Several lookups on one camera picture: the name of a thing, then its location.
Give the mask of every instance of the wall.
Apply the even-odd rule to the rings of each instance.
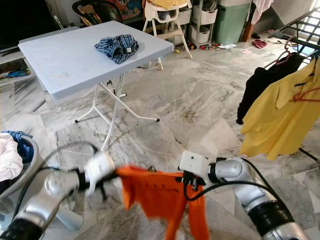
[[[274,0],[271,4],[284,25],[310,10],[314,0]]]
[[[57,15],[63,25],[80,24],[80,17],[72,10],[72,4],[79,0],[46,0],[51,15]]]

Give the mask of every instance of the clothes hanger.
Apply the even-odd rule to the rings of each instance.
[[[297,36],[291,36],[291,37],[289,37],[289,39],[288,39],[288,40],[285,42],[285,44],[284,44],[284,52],[281,53],[276,60],[274,60],[274,61],[270,62],[268,65],[266,65],[266,66],[264,67],[264,69],[266,69],[267,67],[269,67],[269,66],[272,65],[273,63],[275,63],[275,65],[283,64],[283,63],[285,63],[286,61],[288,61],[288,59],[289,59],[291,56],[293,56],[293,54],[289,51],[289,47],[288,47],[288,43],[289,43],[290,40],[293,39],[293,38],[297,38]],[[286,56],[286,59],[285,59],[284,61],[279,62],[280,58],[281,58],[282,55],[284,55],[284,54],[288,54],[288,55]]]
[[[293,101],[297,102],[297,101],[300,101],[300,102],[320,102],[320,99],[308,99],[308,98],[304,98],[304,96],[307,94],[307,93],[310,93],[310,92],[314,92],[314,91],[317,91],[317,90],[320,90],[320,87],[316,87],[316,88],[313,88],[313,89],[310,89],[308,91],[305,91],[304,93],[297,93],[295,95],[293,95]]]

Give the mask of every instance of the white chair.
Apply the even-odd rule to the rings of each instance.
[[[146,31],[148,22],[152,21],[152,28],[153,28],[153,35],[154,36],[157,36],[158,38],[161,38],[163,40],[174,37],[174,36],[181,36],[185,51],[188,54],[188,58],[192,59],[192,56],[189,52],[189,49],[188,49],[188,46],[187,46],[187,43],[186,43],[186,40],[184,37],[184,33],[181,29],[181,26],[180,26],[180,23],[178,20],[179,9],[183,8],[187,5],[188,5],[188,2],[186,1],[185,3],[175,5],[170,9],[165,9],[163,7],[155,6],[146,0],[145,1],[145,8],[144,8],[144,15],[145,15],[146,20],[144,23],[143,32]],[[172,16],[167,15],[166,19],[159,18],[158,12],[168,12],[168,11],[175,11],[175,13]],[[167,26],[168,26],[168,23],[174,22],[177,25],[178,29],[157,35],[155,19],[161,24],[167,24]],[[162,66],[160,57],[158,57],[158,63],[159,63],[159,70],[163,70],[164,68]]]

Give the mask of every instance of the plaid shirt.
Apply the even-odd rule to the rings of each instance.
[[[130,34],[102,38],[94,47],[116,64],[122,64],[139,49],[138,42]]]

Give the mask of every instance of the orange shirt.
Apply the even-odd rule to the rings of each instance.
[[[182,173],[149,172],[145,169],[127,166],[118,168],[116,173],[123,185],[124,205],[129,209],[138,202],[148,218],[165,218],[168,221],[166,240],[174,240],[187,204],[184,196],[184,184],[176,181]],[[188,186],[188,196],[194,197],[198,192]],[[188,219],[191,234],[196,240],[209,239],[205,216],[205,198],[199,197],[188,202]]]

